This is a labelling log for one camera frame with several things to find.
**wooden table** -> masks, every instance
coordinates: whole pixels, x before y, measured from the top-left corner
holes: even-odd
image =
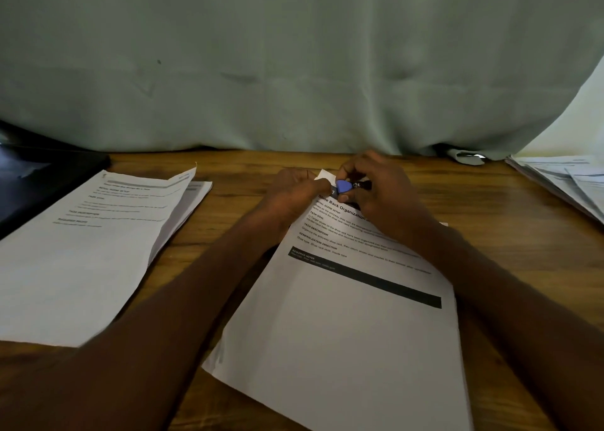
[[[172,280],[261,199],[287,166],[337,169],[337,154],[195,151],[115,154],[114,172],[169,178],[198,164],[197,180],[214,188],[160,254],[128,310]],[[482,252],[522,280],[604,329],[604,230],[504,163],[463,166],[444,159],[400,158],[424,202]],[[261,266],[242,281],[208,339],[252,286]],[[555,429],[494,347],[479,318],[458,309],[467,386],[477,431]],[[0,342],[0,386],[60,348]],[[301,426],[197,370],[171,430],[298,430]]]

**black bar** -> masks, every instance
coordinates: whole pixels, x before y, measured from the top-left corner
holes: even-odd
[[[292,247],[288,254],[292,258],[302,260],[325,270],[330,270],[331,272],[335,272],[344,277],[352,278],[352,280],[365,283],[366,285],[378,288],[379,290],[388,291],[389,293],[415,300],[416,302],[429,305],[430,307],[442,308],[440,298],[433,294],[427,294],[423,291],[414,290],[413,288],[389,282],[388,280],[384,280],[374,275],[369,275],[368,273],[361,272],[360,270],[351,267],[342,266],[342,264],[338,264],[332,260],[320,258],[317,255],[298,250],[296,247]]]

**blue plastic piece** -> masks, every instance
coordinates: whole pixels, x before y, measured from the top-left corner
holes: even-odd
[[[343,192],[348,192],[352,189],[352,183],[347,182],[346,180],[337,180],[336,188],[338,189],[338,194],[342,194]]]

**printed document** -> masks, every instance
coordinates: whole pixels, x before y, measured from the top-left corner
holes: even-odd
[[[79,346],[109,325],[209,191],[187,191],[195,170],[99,172],[0,241],[0,340]]]
[[[291,225],[202,367],[312,431],[472,429],[452,285],[332,197]]]

